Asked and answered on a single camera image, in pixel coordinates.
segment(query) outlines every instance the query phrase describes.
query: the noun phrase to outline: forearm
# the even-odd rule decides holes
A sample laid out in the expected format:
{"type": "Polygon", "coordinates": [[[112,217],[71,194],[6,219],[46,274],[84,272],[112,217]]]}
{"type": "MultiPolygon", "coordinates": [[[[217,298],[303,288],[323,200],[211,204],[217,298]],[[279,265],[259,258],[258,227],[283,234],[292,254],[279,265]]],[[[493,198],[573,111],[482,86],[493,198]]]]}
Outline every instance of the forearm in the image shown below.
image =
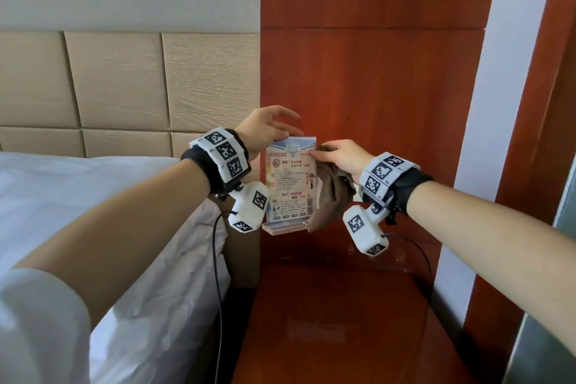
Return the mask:
{"type": "Polygon", "coordinates": [[[414,190],[408,214],[576,354],[576,242],[435,182],[414,190]]]}
{"type": "Polygon", "coordinates": [[[209,192],[202,170],[184,160],[83,214],[16,267],[51,273],[72,287],[94,328],[209,192]]]}

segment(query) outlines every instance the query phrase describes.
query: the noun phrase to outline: mattress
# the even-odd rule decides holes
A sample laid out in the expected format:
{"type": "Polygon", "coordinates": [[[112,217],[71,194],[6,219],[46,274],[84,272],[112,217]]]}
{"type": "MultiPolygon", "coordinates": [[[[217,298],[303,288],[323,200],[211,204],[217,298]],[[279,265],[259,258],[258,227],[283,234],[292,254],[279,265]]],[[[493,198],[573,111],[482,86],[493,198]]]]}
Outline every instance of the mattress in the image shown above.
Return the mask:
{"type": "MultiPolygon", "coordinates": [[[[175,164],[165,157],[93,159],[0,152],[0,274],[92,206],[175,164]]],[[[94,329],[93,383],[178,383],[218,310],[205,200],[94,329]]],[[[226,230],[220,222],[216,249],[226,230]]],[[[230,282],[218,257],[222,291],[230,282]]]]}

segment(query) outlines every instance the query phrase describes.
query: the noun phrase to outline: person's right arm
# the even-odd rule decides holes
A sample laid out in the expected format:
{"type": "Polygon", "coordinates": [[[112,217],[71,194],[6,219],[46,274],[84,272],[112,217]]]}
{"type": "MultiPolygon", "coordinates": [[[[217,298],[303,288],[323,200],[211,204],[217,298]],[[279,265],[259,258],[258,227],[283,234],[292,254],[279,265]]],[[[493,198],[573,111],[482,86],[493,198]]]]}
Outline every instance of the person's right arm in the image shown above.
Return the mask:
{"type": "MultiPolygon", "coordinates": [[[[351,140],[314,151],[358,177],[374,158],[351,140]]],[[[576,241],[523,213],[437,182],[412,192],[408,214],[576,355],[576,241]]]]}

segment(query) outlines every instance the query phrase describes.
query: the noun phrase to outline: white shirt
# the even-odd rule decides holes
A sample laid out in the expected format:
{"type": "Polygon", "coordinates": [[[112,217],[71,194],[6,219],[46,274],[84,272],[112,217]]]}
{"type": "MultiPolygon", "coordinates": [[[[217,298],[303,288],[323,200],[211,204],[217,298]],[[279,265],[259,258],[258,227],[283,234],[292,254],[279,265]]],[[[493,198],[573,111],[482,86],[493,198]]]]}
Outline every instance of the white shirt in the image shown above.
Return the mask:
{"type": "Polygon", "coordinates": [[[0,382],[88,384],[90,317],[59,278],[34,269],[0,277],[0,382]]]}

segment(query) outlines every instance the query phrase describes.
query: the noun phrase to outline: headboard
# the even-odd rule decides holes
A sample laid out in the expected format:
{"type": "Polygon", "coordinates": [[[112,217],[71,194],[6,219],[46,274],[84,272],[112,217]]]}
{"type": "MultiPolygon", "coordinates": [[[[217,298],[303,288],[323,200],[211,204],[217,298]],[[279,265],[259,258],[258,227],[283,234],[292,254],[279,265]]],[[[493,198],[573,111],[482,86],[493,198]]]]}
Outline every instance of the headboard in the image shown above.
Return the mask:
{"type": "MultiPolygon", "coordinates": [[[[0,32],[0,149],[179,158],[259,106],[259,64],[259,34],[0,32]]],[[[237,234],[226,260],[252,287],[258,235],[237,234]]]]}

